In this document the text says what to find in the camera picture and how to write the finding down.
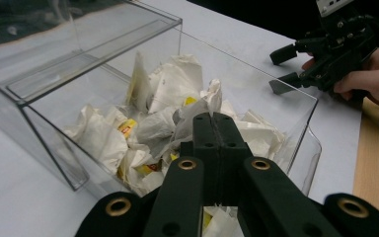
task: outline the human hand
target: human hand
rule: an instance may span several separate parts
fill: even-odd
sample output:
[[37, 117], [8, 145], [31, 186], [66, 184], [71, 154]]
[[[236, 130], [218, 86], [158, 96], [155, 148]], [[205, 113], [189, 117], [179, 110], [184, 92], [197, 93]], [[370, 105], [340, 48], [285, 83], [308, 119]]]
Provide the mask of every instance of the human hand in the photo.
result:
[[367, 91], [368, 99], [379, 105], [379, 48], [364, 63], [362, 71], [349, 72], [334, 86], [334, 92], [347, 101], [352, 97], [352, 90], [357, 89]]

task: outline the transparent acrylic container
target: transparent acrylic container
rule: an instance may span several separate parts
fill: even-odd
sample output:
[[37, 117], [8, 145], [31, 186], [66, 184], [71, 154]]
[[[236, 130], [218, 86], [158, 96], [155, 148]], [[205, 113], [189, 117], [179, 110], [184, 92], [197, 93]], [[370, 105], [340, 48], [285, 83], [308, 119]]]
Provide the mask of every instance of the transparent acrylic container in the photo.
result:
[[[269, 86], [275, 78], [186, 35], [180, 18], [150, 6], [113, 1], [79, 17], [63, 1], [57, 9], [40, 9], [53, 17], [52, 27], [0, 42], [0, 127], [73, 191], [87, 189], [96, 198], [128, 191], [63, 127], [74, 124], [87, 104], [123, 103], [139, 51], [148, 72], [171, 55], [193, 54], [204, 88], [219, 78], [223, 100], [237, 114], [252, 110], [285, 134], [273, 160], [308, 194], [321, 152], [309, 129], [316, 98], [294, 88], [275, 95]], [[21, 29], [10, 23], [8, 33]]]

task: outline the wooden board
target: wooden board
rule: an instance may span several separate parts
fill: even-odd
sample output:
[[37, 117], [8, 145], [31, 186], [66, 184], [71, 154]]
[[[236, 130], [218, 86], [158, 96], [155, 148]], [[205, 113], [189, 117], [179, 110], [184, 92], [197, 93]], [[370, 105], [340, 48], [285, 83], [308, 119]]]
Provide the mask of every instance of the wooden board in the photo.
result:
[[362, 104], [353, 194], [379, 209], [379, 106]]

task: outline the white tabletop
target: white tabletop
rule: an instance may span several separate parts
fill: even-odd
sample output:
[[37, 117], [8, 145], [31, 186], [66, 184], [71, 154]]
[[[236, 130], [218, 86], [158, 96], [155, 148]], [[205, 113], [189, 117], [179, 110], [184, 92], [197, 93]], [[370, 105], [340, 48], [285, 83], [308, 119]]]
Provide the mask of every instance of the white tabletop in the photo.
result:
[[[242, 23], [186, 0], [142, 0], [184, 20], [184, 32], [279, 77], [301, 71], [309, 56], [299, 54], [283, 66], [269, 54], [293, 39]], [[361, 111], [309, 88], [319, 99], [311, 128], [322, 155], [309, 198], [323, 202], [334, 193], [352, 193]], [[0, 236], [73, 236], [96, 203], [86, 192], [74, 193], [0, 130]]]

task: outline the dark background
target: dark background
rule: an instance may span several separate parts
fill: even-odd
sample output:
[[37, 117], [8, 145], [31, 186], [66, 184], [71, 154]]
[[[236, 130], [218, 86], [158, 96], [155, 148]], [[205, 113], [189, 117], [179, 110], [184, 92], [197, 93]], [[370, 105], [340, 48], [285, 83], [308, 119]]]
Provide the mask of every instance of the dark background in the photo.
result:
[[[267, 29], [292, 39], [320, 27], [316, 0], [188, 0], [242, 22]], [[349, 3], [360, 15], [379, 19], [379, 0], [354, 0]]]

